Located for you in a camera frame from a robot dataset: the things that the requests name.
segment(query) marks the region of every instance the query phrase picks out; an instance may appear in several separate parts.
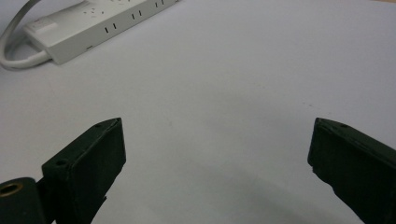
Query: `power cord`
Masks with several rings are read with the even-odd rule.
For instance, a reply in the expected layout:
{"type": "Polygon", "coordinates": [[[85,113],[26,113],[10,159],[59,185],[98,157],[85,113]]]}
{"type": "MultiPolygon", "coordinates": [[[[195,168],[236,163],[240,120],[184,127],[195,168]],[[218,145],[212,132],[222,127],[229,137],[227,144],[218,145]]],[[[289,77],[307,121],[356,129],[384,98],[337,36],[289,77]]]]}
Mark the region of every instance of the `power cord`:
{"type": "Polygon", "coordinates": [[[50,59],[48,53],[44,50],[38,52],[35,55],[30,56],[24,60],[18,61],[10,61],[6,57],[6,46],[9,40],[9,37],[14,32],[15,28],[17,28],[18,24],[21,22],[22,18],[26,15],[26,13],[39,2],[40,0],[29,0],[21,10],[15,15],[14,19],[9,23],[6,30],[0,37],[0,64],[7,68],[28,68],[41,63],[46,62],[50,59]]]}

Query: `power outlet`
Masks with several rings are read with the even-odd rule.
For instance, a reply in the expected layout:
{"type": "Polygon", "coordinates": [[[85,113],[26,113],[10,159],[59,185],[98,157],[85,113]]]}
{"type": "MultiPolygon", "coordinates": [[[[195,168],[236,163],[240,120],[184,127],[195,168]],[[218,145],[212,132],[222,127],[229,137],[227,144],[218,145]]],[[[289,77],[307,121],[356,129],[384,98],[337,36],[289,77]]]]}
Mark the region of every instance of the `power outlet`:
{"type": "Polygon", "coordinates": [[[135,26],[178,0],[85,0],[37,21],[23,30],[57,64],[135,26]]]}

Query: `white table surface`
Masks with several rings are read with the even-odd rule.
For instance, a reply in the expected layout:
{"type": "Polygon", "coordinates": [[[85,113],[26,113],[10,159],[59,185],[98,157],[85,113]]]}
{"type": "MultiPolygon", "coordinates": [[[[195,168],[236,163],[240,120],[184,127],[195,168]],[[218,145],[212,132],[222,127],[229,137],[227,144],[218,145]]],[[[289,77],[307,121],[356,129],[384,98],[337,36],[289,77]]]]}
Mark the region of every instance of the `white table surface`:
{"type": "MultiPolygon", "coordinates": [[[[1,32],[24,2],[1,3],[1,32]]],[[[395,22],[375,1],[183,0],[69,63],[0,68],[0,182],[121,117],[95,224],[362,223],[306,158],[317,117],[396,148],[395,22]]]]}

